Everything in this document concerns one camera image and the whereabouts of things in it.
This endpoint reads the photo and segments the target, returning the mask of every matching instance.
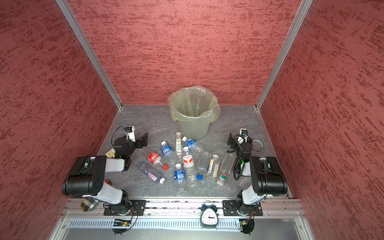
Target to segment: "blue label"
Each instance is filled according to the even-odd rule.
[[[185,172],[183,169],[179,169],[179,170],[176,170],[174,172],[174,177],[173,177],[175,180],[176,179],[179,179],[179,178],[184,178],[185,179]]]
[[[163,152],[163,155],[164,155],[164,153],[168,151],[172,151],[172,148],[169,145],[165,145],[164,147],[161,148],[161,151]]]
[[[187,145],[187,147],[188,147],[189,149],[191,149],[191,146],[192,146],[195,142],[196,142],[196,141],[193,140],[193,138],[189,138],[185,144]]]

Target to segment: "plastic bottle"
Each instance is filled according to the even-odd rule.
[[[181,168],[181,163],[177,163],[173,173],[176,189],[183,190],[187,185],[184,169]]]
[[[193,138],[187,138],[183,137],[183,142],[185,142],[185,145],[193,152],[198,154],[199,156],[204,152],[204,148]]]
[[[161,142],[161,151],[164,155],[164,158],[168,161],[170,166],[174,166],[176,163],[176,156],[173,153],[172,148],[165,141]]]
[[[183,148],[183,162],[184,162],[184,170],[187,173],[187,181],[188,185],[196,184],[196,171],[195,171],[195,163],[193,162],[192,154],[189,152],[189,148],[185,146]]]
[[[152,169],[151,165],[149,165],[146,162],[140,162],[139,163],[139,169],[140,169],[140,171],[142,171],[143,173],[148,175],[148,177],[152,181],[159,182],[161,184],[163,184],[166,181],[166,179],[162,176],[161,173],[159,173],[155,169]]]
[[[197,163],[197,179],[203,180],[203,177],[207,176],[208,163],[211,158],[209,152],[203,152],[200,155],[199,162]]]
[[[209,160],[208,168],[207,168],[207,176],[208,179],[211,181],[216,180],[217,173],[218,173],[218,166],[220,164],[218,160],[218,155],[213,154],[211,159]]]
[[[144,157],[147,157],[148,160],[153,164],[159,164],[163,167],[164,170],[168,169],[168,165],[161,161],[161,156],[153,151],[150,147],[143,147],[137,149]]]
[[[225,154],[223,163],[221,164],[220,170],[219,170],[219,179],[217,179],[217,184],[220,186],[224,185],[225,179],[231,172],[231,169],[233,167],[233,162],[236,159],[236,152],[227,152]]]
[[[175,141],[175,155],[176,157],[183,156],[183,148],[181,143],[181,132],[176,133],[176,141]]]

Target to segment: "red and white label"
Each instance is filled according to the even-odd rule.
[[[155,152],[151,153],[148,157],[148,160],[153,163],[153,161],[155,161],[155,159],[158,157],[159,155]]]
[[[153,181],[156,181],[157,180],[157,177],[155,177],[155,175],[151,174],[150,172],[148,173],[148,177],[150,179],[152,179]]]
[[[193,162],[193,157],[192,155],[186,155],[183,157],[184,163],[190,163]]]

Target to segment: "trash can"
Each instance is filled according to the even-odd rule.
[[[220,113],[217,97],[208,88],[182,88],[168,98],[173,121],[179,121],[183,136],[200,140],[208,133],[209,124]]]

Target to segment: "textured wallpaper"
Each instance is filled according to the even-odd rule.
[[[301,0],[68,0],[125,104],[201,85],[255,104]]]
[[[315,0],[262,106],[317,240],[384,239],[384,2]]]
[[[0,239],[50,236],[117,107],[54,0],[0,3]]]

